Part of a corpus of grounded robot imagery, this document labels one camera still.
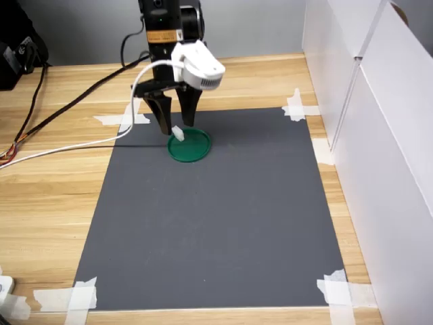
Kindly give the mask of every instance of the wooden table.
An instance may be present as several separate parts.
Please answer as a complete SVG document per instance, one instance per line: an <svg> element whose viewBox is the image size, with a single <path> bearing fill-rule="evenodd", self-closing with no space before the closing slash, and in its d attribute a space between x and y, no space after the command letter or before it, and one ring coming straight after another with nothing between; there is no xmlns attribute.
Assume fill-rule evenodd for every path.
<svg viewBox="0 0 433 325"><path fill-rule="evenodd" d="M304 105L317 105L302 53L222 60L222 85L204 92L198 110L230 110L287 105L299 88ZM93 116L123 114L130 84L144 64L124 72L26 142L17 158L42 150L116 134ZM30 124L73 100L118 64L58 66L49 69ZM20 128L41 69L23 76L13 91L0 93L0 149ZM146 105L141 112L150 113ZM173 111L179 111L174 99ZM326 138L320 116L308 116L312 138ZM29 321L14 324L63 324L65 315L38 312L33 290L72 286L112 149L52 154L0 171L0 266L16 279L15 295L28 297ZM348 280L369 283L357 236L334 166L319 164ZM377 309L355 309L357 324L381 324ZM88 324L331 324L328 307L202 309L177 311L89 312Z"/></svg>

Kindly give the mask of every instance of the green plastic lid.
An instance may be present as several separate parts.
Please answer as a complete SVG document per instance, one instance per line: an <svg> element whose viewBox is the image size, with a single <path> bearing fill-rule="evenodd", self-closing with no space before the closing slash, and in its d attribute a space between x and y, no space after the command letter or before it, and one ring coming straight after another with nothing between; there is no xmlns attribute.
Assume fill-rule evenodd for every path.
<svg viewBox="0 0 433 325"><path fill-rule="evenodd" d="M211 147L209 135L198 129L184 129L185 139L180 142L174 135L168 139L167 148L171 158L182 163L203 159Z"/></svg>

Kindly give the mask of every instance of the white device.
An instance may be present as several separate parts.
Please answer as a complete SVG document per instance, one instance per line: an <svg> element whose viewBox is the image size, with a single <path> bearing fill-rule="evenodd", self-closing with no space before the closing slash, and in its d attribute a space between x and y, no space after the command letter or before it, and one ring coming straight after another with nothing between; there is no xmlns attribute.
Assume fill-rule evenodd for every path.
<svg viewBox="0 0 433 325"><path fill-rule="evenodd" d="M171 54L174 62L184 63L184 68L173 66L176 82L185 81L199 90L218 88L225 73L225 67L212 55L201 41L177 43Z"/></svg>
<svg viewBox="0 0 433 325"><path fill-rule="evenodd" d="M14 279L10 276L0 276L0 306L4 304L8 295L14 290Z"/></svg>

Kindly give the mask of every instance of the warning label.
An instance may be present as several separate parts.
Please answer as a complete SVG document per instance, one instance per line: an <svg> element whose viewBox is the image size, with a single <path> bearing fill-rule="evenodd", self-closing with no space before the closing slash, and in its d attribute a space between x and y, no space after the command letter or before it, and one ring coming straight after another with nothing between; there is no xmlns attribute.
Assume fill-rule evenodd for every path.
<svg viewBox="0 0 433 325"><path fill-rule="evenodd" d="M148 43L174 43L183 41L181 29L173 30L151 30L147 32Z"/></svg>

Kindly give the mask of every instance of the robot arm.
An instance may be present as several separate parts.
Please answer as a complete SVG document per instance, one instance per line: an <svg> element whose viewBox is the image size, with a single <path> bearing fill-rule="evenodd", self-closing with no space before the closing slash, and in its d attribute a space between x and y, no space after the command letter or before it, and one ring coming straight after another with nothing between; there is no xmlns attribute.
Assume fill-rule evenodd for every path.
<svg viewBox="0 0 433 325"><path fill-rule="evenodd" d="M173 60L183 68L158 66L154 79L138 84L135 97L143 98L163 134L171 134L171 98L164 91L176 89L185 125L192 127L203 90L216 89L225 68L205 44L203 15L198 0L139 0L152 62Z"/></svg>

